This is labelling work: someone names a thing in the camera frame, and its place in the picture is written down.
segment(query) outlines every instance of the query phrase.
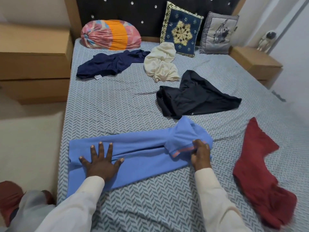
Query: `black tufted headboard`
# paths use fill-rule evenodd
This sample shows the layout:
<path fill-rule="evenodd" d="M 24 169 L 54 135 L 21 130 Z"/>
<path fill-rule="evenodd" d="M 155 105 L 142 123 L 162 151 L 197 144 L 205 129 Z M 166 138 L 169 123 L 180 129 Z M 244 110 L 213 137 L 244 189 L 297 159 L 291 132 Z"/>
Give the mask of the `black tufted headboard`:
<path fill-rule="evenodd" d="M 167 1 L 203 15 L 209 11 L 231 15 L 239 0 L 76 0 L 84 26 L 91 20 L 120 19 L 134 25 L 141 36 L 160 37 Z"/>

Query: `nightstand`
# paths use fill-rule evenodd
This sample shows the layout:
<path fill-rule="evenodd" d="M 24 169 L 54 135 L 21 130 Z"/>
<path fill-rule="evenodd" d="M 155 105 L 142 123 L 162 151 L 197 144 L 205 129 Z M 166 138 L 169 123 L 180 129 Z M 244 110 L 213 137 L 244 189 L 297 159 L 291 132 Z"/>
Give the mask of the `nightstand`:
<path fill-rule="evenodd" d="M 0 24 L 0 87 L 21 104 L 67 100 L 73 44 L 68 28 Z"/>
<path fill-rule="evenodd" d="M 250 47 L 232 47 L 229 55 L 262 85 L 266 85 L 282 68 L 282 64 L 268 54 Z"/>

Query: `astronaut figurine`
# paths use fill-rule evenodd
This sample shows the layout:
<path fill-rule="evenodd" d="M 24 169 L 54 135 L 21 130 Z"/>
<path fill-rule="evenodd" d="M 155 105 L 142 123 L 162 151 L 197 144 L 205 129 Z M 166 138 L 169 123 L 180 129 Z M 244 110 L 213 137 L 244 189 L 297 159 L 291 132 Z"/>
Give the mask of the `astronaut figurine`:
<path fill-rule="evenodd" d="M 259 47 L 257 48 L 259 51 L 267 52 L 272 44 L 276 40 L 276 32 L 268 31 L 260 40 Z"/>

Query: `chevron patterned fabric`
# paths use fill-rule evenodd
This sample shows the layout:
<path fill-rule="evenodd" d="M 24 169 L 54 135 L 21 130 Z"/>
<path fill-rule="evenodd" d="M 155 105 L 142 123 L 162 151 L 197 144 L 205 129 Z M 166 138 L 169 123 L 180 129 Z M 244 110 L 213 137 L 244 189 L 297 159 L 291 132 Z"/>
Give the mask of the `chevron patterned fabric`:
<path fill-rule="evenodd" d="M 141 49 L 150 51 L 158 45 L 142 42 Z M 156 103 L 156 92 L 160 85 L 179 88 L 180 82 L 155 83 L 138 63 L 116 76 L 77 79 L 77 67 L 98 53 L 115 51 L 89 49 L 80 44 L 80 39 L 76 40 L 60 150 L 58 204 L 67 193 L 70 140 L 176 124 L 175 120 L 163 117 Z M 268 170 L 278 179 L 280 187 L 298 198 L 294 218 L 282 231 L 307 231 L 309 128 L 228 55 L 199 54 L 196 49 L 195 58 L 177 54 L 173 63 L 179 75 L 194 70 L 223 93 L 243 98 L 237 110 L 189 118 L 213 137 L 213 170 L 239 208 L 245 224 L 253 231 L 272 231 L 261 224 L 232 175 L 247 123 L 256 117 L 260 128 L 280 146 L 265 158 Z M 103 193 L 93 216 L 93 230 L 205 231 L 193 174 L 192 167 L 185 167 Z"/>

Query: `forearm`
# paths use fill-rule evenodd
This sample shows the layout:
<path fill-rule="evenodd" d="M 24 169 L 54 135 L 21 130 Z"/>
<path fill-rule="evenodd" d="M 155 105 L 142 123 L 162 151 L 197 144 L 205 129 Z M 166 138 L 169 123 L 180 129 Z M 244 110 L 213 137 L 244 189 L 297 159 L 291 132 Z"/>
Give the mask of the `forearm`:
<path fill-rule="evenodd" d="M 98 176 L 86 178 L 76 193 L 47 215 L 36 232 L 90 231 L 92 215 L 104 184 L 104 180 Z"/>
<path fill-rule="evenodd" d="M 195 172 L 197 191 L 201 201 L 207 232 L 249 232 L 237 207 L 228 199 L 213 170 Z"/>

